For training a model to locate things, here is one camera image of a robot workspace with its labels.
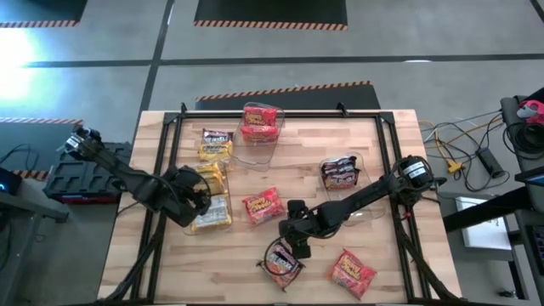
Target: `orange and black striped tape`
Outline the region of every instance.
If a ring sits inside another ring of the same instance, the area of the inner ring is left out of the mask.
[[[348,25],[343,24],[322,24],[314,22],[275,22],[275,21],[230,21],[230,20],[198,20],[195,26],[214,27],[251,27],[262,29],[293,29],[293,30],[326,30],[346,31]]]
[[[62,124],[70,123],[70,124],[81,125],[83,123],[83,120],[0,117],[0,122],[10,122],[10,123],[62,123]]]
[[[63,27],[63,26],[77,26],[77,25],[79,25],[79,22],[75,20],[0,22],[0,28]]]
[[[49,175],[48,171],[15,170],[15,171],[12,171],[12,173],[22,177],[23,179],[33,178],[33,179],[36,179],[36,180],[45,180]]]
[[[196,97],[196,101],[210,100],[210,99],[227,99],[227,98],[238,98],[246,96],[254,96],[260,94],[283,94],[298,92],[304,90],[314,90],[314,89],[328,89],[328,88],[343,88],[359,85],[372,85],[371,81],[358,81],[358,82],[342,82],[342,83],[333,83],[326,85],[311,85],[311,86],[300,86],[295,88],[281,88],[281,89],[268,89],[268,90],[257,90],[251,92],[242,92],[242,93],[226,93],[226,94],[213,94],[208,96]]]

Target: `concrete floor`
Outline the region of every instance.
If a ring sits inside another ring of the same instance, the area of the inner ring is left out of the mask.
[[[0,29],[0,42],[6,42],[0,48],[0,116],[83,119],[106,141],[132,141],[143,102],[150,110],[177,110],[182,101],[191,109],[195,97],[205,94],[372,80],[383,109],[415,109],[420,119],[447,122],[498,110],[500,98],[530,94],[544,80],[544,56],[463,61],[475,54],[544,54],[544,23],[529,0],[348,0],[346,32],[198,28],[192,25],[197,1],[184,0],[174,2],[164,49],[157,55],[162,59],[467,57],[433,63],[377,59],[359,64],[161,66],[146,100],[145,84],[156,68],[151,60],[167,3],[89,0],[75,28]],[[17,66],[34,62],[52,67]],[[485,119],[462,126],[470,128]],[[455,134],[447,129],[442,133],[444,138]],[[491,135],[490,147],[505,170],[515,174],[518,164],[500,135]],[[466,139],[458,144],[474,150]],[[438,175],[447,176],[440,159],[429,161]],[[471,182],[480,185],[486,178],[475,162]],[[501,194],[516,186],[510,179],[484,193]],[[442,190],[466,192],[462,182],[453,179]],[[35,247],[20,303],[93,301],[115,210],[72,207],[68,224],[44,227],[47,240]],[[512,289],[507,265],[456,260],[456,269],[463,295],[471,301],[539,304],[496,295],[497,290]]]

